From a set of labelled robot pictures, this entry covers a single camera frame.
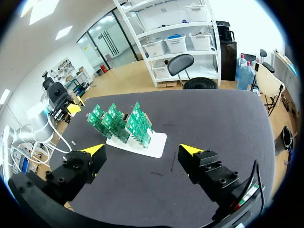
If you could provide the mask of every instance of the white chair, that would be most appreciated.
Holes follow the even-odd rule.
[[[257,87],[261,91],[261,94],[265,95],[265,106],[267,106],[268,116],[270,116],[275,106],[280,102],[281,94],[285,90],[285,85],[262,64],[255,63],[253,68],[256,74],[252,82],[251,90]],[[266,96],[270,97],[272,103],[268,103]]]

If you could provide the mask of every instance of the black cabinet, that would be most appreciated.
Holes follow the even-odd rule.
[[[221,80],[234,81],[237,70],[237,43],[235,41],[220,41],[222,57]]]

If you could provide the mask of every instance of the white storage box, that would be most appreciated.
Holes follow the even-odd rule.
[[[211,44],[210,44],[211,35],[203,35],[203,34],[192,35],[190,33],[189,36],[191,38],[195,51],[211,50]]]
[[[169,50],[172,54],[187,51],[185,38],[186,36],[182,35],[181,37],[177,37],[177,38],[165,39],[169,47]]]
[[[149,54],[149,57],[162,56],[168,50],[166,43],[162,38],[156,39],[143,45]]]
[[[185,6],[190,22],[207,21],[206,6]]]
[[[159,67],[159,68],[154,68],[153,69],[155,74],[156,74],[156,79],[160,78],[170,78],[171,75],[169,74],[167,66]]]
[[[156,79],[171,77],[171,75],[169,74],[167,65],[165,64],[165,59],[157,60],[153,67],[153,70],[156,74]]]
[[[142,1],[145,1],[145,0],[129,0],[129,2],[132,3],[132,5],[141,3]]]

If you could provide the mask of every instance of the door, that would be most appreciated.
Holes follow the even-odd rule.
[[[136,61],[134,50],[112,13],[100,19],[88,32],[110,68]]]
[[[89,35],[85,33],[77,42],[80,49],[84,53],[87,60],[90,62],[95,72],[100,70],[100,65],[104,65],[109,69],[104,57],[99,53],[98,48],[90,39]]]

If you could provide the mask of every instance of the green circuit board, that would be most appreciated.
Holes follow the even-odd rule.
[[[130,137],[130,134],[124,129],[127,116],[127,114],[117,111],[116,105],[113,103],[101,122],[107,130],[111,131],[123,143],[127,143]]]
[[[148,148],[152,136],[151,126],[152,123],[147,114],[140,110],[140,104],[136,102],[125,129],[132,134],[132,137],[140,144]]]
[[[100,109],[99,105],[96,105],[92,113],[88,116],[87,121],[102,135],[110,139],[113,135],[112,132],[102,125],[104,115],[105,112]]]

